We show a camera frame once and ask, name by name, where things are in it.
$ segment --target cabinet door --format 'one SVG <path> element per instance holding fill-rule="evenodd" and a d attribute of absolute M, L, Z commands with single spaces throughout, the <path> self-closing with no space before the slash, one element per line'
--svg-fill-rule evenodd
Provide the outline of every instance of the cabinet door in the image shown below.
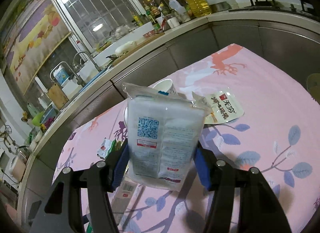
<path fill-rule="evenodd" d="M 166 43 L 179 69 L 219 50 L 211 28 L 201 26 Z"/>
<path fill-rule="evenodd" d="M 122 91 L 123 82 L 139 86 L 150 86 L 177 70 L 178 68 L 169 50 L 165 46 L 162 46 L 127 67 L 116 75 L 112 81 L 123 96 L 127 97 Z"/>
<path fill-rule="evenodd" d="M 79 125 L 70 119 L 64 121 L 42 147 L 40 152 L 37 154 L 37 158 L 39 158 L 39 160 L 49 168 L 55 170 L 64 145 L 73 131 L 78 127 Z"/>
<path fill-rule="evenodd" d="M 279 29 L 259 27 L 259 32 L 264 58 L 307 88 L 307 77 L 320 73 L 320 43 Z"/>
<path fill-rule="evenodd" d="M 213 25 L 219 49 L 236 43 L 263 57 L 257 21 L 223 21 Z"/>
<path fill-rule="evenodd" d="M 78 114 L 73 120 L 82 126 L 123 100 L 121 94 L 108 81 L 77 109 Z"/>

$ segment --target stove burner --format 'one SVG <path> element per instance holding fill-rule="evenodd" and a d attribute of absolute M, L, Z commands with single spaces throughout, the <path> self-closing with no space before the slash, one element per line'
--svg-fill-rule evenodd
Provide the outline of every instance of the stove burner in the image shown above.
<path fill-rule="evenodd" d="M 251 2 L 251 6 L 276 6 L 276 1 L 275 0 L 265 0 L 265 1 L 259 1 L 259 0 L 255 0 L 255 2 L 253 2 L 253 0 L 250 0 Z"/>

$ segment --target kettle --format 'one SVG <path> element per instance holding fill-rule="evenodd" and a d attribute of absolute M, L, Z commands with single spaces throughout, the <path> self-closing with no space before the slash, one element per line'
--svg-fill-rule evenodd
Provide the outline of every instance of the kettle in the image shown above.
<path fill-rule="evenodd" d="M 31 155 L 30 150 L 28 149 L 29 146 L 20 146 L 18 147 L 18 153 L 22 156 L 24 163 L 27 162 L 28 158 Z"/>

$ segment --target yellow oil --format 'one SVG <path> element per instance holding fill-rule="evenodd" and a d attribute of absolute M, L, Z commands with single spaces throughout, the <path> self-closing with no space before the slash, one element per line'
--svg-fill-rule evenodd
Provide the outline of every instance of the yellow oil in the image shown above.
<path fill-rule="evenodd" d="M 186 2 L 189 4 L 191 11 L 197 18 L 212 13 L 207 0 L 186 0 Z"/>

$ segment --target table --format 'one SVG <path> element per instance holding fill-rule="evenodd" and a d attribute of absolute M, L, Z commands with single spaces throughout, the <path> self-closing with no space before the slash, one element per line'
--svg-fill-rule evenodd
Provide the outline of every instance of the table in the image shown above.
<path fill-rule="evenodd" d="M 244 170 L 258 167 L 278 196 L 292 232 L 299 233 L 320 205 L 319 104 L 287 74 L 236 44 L 166 78 L 188 99 L 192 91 L 206 95 L 223 87 L 232 89 L 244 116 L 205 126 L 199 140 L 218 159 Z M 76 129 L 63 148 L 53 179 L 63 167 L 82 170 L 99 161 L 97 150 L 104 138 L 124 140 L 125 107 L 126 100 Z M 236 232 L 239 199 L 236 191 L 230 232 Z M 120 226 L 135 233 L 200 233 L 211 200 L 212 193 L 204 190 L 192 167 L 180 192 L 145 187 L 129 204 Z M 83 214 L 87 206 L 83 189 Z"/>

